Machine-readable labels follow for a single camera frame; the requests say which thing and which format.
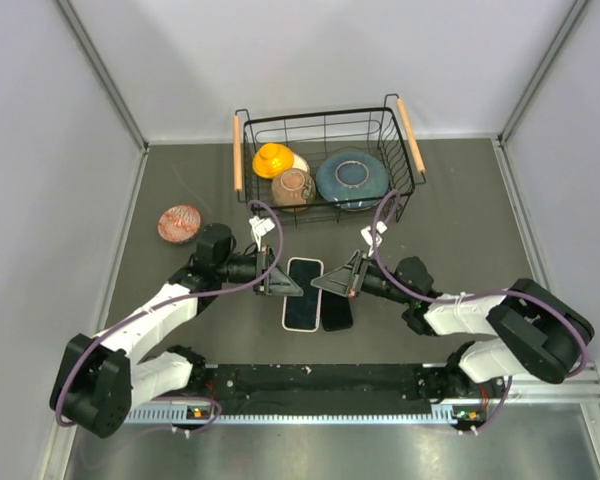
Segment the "blue smartphone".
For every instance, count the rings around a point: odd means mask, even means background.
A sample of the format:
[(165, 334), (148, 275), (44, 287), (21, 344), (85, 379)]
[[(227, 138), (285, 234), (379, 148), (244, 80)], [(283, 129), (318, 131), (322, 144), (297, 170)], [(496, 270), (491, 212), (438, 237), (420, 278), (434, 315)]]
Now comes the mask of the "blue smartphone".
[(353, 315), (350, 301), (345, 297), (324, 291), (322, 293), (321, 324), (327, 332), (351, 328)]

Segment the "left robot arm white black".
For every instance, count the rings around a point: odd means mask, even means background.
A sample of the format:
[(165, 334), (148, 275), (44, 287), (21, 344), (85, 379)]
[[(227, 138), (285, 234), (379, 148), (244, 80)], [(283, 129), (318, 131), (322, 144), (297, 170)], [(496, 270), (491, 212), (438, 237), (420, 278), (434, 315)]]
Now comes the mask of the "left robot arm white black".
[(207, 225), (187, 263), (147, 303), (92, 337), (78, 334), (68, 342), (49, 400), (60, 425), (108, 438), (132, 410), (164, 393), (200, 394), (207, 382), (200, 355), (182, 346), (153, 359), (147, 354), (219, 297), (248, 289), (264, 296), (302, 296), (302, 288), (280, 269), (280, 253), (263, 242), (280, 226), (257, 216), (249, 223), (252, 251), (236, 252), (228, 226)]

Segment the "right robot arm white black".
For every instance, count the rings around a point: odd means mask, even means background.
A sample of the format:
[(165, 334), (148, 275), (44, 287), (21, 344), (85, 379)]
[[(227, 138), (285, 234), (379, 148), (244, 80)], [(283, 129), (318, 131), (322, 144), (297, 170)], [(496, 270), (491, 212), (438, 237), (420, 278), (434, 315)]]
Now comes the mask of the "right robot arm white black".
[(471, 336), (448, 357), (436, 388), (440, 398), (467, 396), (519, 374), (560, 384), (589, 362), (593, 326), (529, 278), (504, 291), (443, 294), (420, 258), (404, 258), (389, 272), (378, 257), (357, 251), (311, 284), (345, 298), (367, 293), (402, 304), (403, 320), (421, 336)]

